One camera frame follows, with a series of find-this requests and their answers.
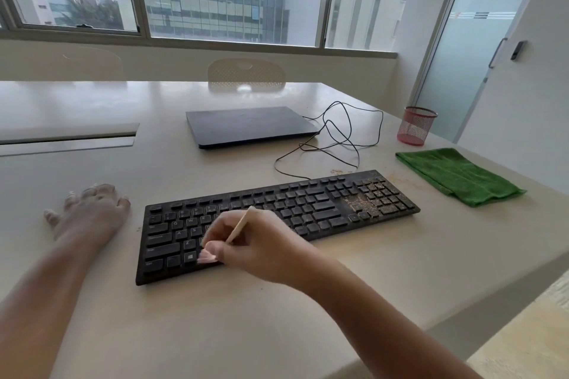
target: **mesh basket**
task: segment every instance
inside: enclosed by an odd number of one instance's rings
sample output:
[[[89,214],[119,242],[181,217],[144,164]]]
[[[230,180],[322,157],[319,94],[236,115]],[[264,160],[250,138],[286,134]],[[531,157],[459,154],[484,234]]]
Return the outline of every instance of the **mesh basket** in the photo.
[[[423,145],[437,113],[421,107],[407,107],[397,139],[409,145]]]

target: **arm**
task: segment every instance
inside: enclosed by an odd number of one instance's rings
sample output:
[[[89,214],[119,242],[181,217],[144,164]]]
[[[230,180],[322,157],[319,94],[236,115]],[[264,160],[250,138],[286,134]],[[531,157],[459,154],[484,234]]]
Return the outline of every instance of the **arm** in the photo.
[[[205,249],[229,266],[298,289],[338,324],[376,377],[480,379],[338,261],[292,232],[272,212],[257,210],[239,236],[224,243],[243,211],[223,213]]]
[[[6,377],[48,378],[97,253],[123,225],[130,203],[114,186],[70,195],[60,216],[46,211],[55,233],[51,252],[29,270],[0,304],[0,365]]]

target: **tree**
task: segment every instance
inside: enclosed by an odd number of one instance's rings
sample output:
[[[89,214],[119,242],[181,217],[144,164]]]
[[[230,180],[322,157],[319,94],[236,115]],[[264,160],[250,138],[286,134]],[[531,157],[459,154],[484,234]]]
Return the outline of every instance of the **tree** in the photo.
[[[63,21],[69,26],[87,24],[97,29],[124,30],[121,11],[118,9],[116,0],[96,6],[71,2],[69,12],[62,12],[62,14]]]

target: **forearm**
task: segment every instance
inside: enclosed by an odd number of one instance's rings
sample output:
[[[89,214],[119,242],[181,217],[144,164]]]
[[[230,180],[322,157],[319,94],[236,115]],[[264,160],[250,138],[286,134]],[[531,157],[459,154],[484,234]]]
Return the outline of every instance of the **forearm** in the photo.
[[[376,377],[480,377],[335,260],[312,258],[297,289],[338,324]]]
[[[95,255],[73,237],[61,240],[0,304],[0,365],[6,377],[49,377]]]

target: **folded cloth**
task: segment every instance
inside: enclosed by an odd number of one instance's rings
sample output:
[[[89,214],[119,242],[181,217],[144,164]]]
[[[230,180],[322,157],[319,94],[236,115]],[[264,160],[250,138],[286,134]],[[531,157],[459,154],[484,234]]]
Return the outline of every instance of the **folded cloth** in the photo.
[[[471,207],[523,195],[526,190],[474,165],[455,149],[395,153],[397,159],[448,196]]]

